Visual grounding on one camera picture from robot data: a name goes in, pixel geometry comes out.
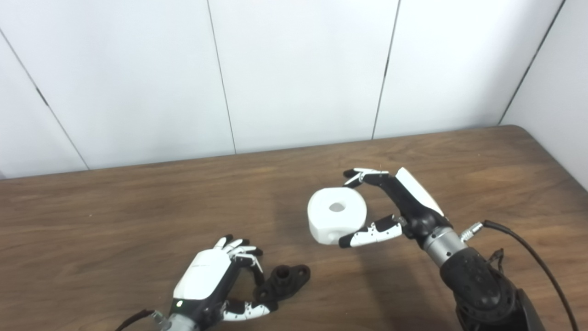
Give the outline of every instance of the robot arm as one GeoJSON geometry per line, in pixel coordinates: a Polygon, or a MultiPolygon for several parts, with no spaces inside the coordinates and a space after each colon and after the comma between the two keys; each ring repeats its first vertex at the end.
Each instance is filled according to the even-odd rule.
{"type": "Polygon", "coordinates": [[[375,243],[404,234],[415,239],[439,266],[441,279],[454,294],[464,330],[544,331],[524,292],[465,243],[482,228],[480,223],[458,236],[435,200],[404,168],[395,176],[366,168],[354,168],[343,175],[349,178],[346,187],[362,183],[380,187],[396,204],[400,217],[387,216],[344,236],[339,240],[340,247],[375,243]]]}
{"type": "Polygon", "coordinates": [[[257,286],[263,284],[263,270],[257,257],[263,252],[248,246],[249,240],[232,236],[196,255],[173,290],[169,320],[159,324],[163,331],[203,331],[224,321],[241,321],[275,311],[278,304],[227,299],[242,268],[253,272],[257,286]]]}

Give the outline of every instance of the black 3d-printed part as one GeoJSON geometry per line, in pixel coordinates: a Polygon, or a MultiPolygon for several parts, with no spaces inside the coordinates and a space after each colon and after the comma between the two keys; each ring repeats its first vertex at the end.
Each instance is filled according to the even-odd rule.
{"type": "Polygon", "coordinates": [[[304,264],[294,267],[277,266],[269,278],[253,290],[253,297],[260,303],[282,301],[296,294],[309,279],[310,268],[304,264]]]}

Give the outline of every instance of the mounting hole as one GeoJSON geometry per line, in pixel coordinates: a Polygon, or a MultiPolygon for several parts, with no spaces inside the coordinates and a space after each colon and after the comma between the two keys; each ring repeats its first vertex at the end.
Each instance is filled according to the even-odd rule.
{"type": "Polygon", "coordinates": [[[286,266],[280,266],[276,269],[276,276],[281,279],[288,278],[290,276],[290,268],[286,266]]]}
{"type": "Polygon", "coordinates": [[[345,210],[345,206],[342,203],[335,202],[329,206],[329,210],[338,213],[340,211],[345,210]]]}

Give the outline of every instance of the white wall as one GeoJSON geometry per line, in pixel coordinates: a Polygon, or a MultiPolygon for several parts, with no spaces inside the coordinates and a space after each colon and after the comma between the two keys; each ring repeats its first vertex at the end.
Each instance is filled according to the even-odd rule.
{"type": "Polygon", "coordinates": [[[560,4],[209,2],[0,1],[0,176],[496,125],[560,4]]]}
{"type": "Polygon", "coordinates": [[[496,125],[559,5],[402,1],[375,137],[496,125]]]}
{"type": "Polygon", "coordinates": [[[587,1],[566,1],[502,122],[527,129],[586,189],[587,18],[587,1]]]}
{"type": "Polygon", "coordinates": [[[397,1],[211,1],[238,153],[370,139],[397,1]]]}
{"type": "Polygon", "coordinates": [[[86,169],[0,35],[0,178],[86,169]]]}
{"type": "Polygon", "coordinates": [[[90,168],[234,153],[206,1],[4,0],[0,28],[90,168]]]}

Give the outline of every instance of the wooden table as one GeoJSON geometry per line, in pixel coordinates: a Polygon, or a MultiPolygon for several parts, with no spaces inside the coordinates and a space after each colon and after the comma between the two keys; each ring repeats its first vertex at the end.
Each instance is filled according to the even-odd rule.
{"type": "MultiPolygon", "coordinates": [[[[460,330],[438,268],[404,237],[342,250],[314,241],[306,204],[342,171],[407,167],[456,230],[491,219],[526,238],[588,327],[588,194],[519,127],[455,131],[0,181],[2,330],[109,331],[143,308],[167,312],[194,255],[226,233],[265,251],[267,273],[307,264],[310,282],[258,320],[214,330],[460,330]]],[[[368,217],[395,211],[361,186],[368,217]]],[[[548,330],[569,323],[549,280],[513,239],[483,230],[470,245],[504,247],[506,274],[548,330]]],[[[251,298],[242,273],[235,297],[251,298]]],[[[151,321],[129,330],[155,330],[151,321]]]]}

